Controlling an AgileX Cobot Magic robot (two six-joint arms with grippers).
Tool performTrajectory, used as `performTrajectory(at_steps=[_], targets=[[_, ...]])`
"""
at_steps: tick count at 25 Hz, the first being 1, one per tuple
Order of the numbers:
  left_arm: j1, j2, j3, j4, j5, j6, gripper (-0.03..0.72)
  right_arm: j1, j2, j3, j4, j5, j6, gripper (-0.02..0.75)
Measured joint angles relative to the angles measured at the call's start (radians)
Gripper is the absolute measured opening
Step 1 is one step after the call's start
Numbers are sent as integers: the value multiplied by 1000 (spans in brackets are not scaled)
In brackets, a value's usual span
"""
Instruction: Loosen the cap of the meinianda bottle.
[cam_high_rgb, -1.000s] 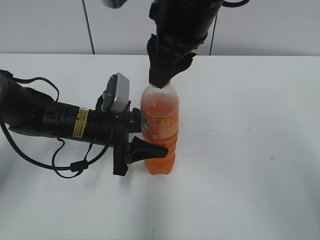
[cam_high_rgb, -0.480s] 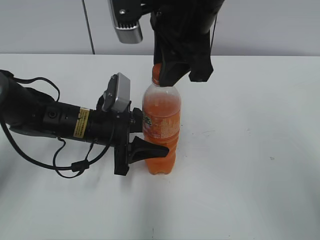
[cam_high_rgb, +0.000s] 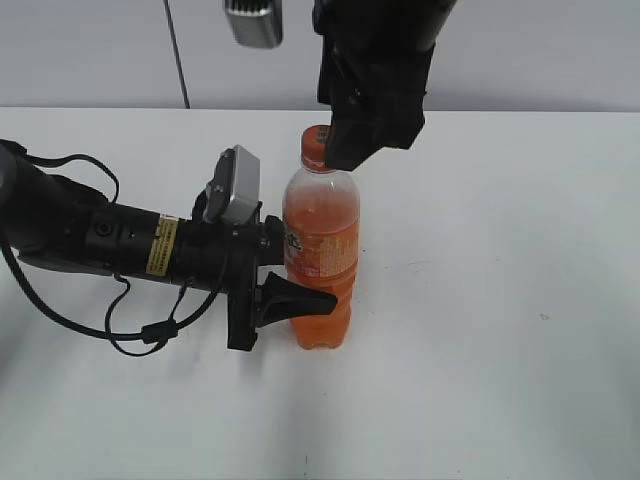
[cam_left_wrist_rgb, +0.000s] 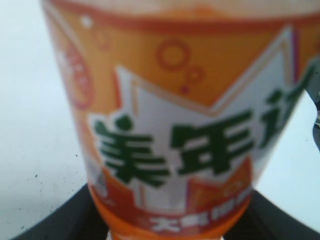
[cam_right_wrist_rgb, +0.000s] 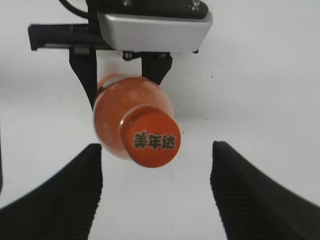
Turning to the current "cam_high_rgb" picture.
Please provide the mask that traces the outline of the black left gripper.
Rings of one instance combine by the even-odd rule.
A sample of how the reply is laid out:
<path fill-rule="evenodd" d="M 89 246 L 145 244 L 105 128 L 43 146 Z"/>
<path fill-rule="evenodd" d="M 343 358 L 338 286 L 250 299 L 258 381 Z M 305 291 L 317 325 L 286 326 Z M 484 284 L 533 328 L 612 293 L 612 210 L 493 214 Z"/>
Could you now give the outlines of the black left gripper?
<path fill-rule="evenodd" d="M 218 294 L 227 296 L 227 347 L 251 350 L 256 328 L 298 317 L 329 315 L 338 300 L 331 293 L 292 283 L 270 272 L 258 285 L 258 269 L 283 263 L 284 224 L 260 210 L 242 225 L 192 218 L 181 224 L 172 253 L 172 281 L 208 293 L 192 314 L 176 322 L 182 330 L 206 313 Z"/>

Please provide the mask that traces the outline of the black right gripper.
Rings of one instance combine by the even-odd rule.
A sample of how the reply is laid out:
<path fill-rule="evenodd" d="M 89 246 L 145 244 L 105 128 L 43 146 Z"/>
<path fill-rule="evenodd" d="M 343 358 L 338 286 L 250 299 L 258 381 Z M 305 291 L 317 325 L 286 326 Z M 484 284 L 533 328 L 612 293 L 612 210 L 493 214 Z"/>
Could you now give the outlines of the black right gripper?
<path fill-rule="evenodd" d="M 325 166 L 352 172 L 382 148 L 409 148 L 425 123 L 437 2 L 317 1 L 313 27 L 323 39 L 317 98 L 332 112 Z"/>

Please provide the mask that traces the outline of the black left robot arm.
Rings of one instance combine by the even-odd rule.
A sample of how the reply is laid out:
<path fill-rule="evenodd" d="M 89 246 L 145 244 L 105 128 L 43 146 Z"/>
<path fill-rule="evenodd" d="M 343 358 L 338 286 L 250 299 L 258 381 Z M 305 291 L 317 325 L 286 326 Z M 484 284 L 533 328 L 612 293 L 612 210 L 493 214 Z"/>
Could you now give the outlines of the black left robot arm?
<path fill-rule="evenodd" d="M 122 205 L 116 197 L 59 174 L 65 158 L 30 155 L 20 144 L 1 144 L 1 251 L 30 302 L 55 323 L 110 342 L 117 350 L 140 341 L 150 352 L 201 317 L 167 319 L 136 333 L 110 325 L 94 329 L 55 312 L 35 292 L 24 265 L 63 272 L 176 285 L 206 292 L 211 305 L 227 298 L 227 345 L 249 351 L 260 328 L 282 320 L 327 315 L 334 295 L 292 283 L 261 267 L 284 261 L 283 222 L 262 216 L 260 163 L 242 146 L 224 150 L 212 179 L 182 219 Z"/>

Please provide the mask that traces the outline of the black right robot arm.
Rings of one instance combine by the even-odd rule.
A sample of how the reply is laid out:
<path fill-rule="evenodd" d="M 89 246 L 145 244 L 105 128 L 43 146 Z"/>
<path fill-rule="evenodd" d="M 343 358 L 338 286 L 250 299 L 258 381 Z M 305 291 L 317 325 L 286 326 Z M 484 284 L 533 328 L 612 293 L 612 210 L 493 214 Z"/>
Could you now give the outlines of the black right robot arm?
<path fill-rule="evenodd" d="M 331 108 L 324 164 L 353 171 L 383 148 L 409 149 L 436 38 L 452 1 L 317 1 L 323 39 L 317 99 Z"/>

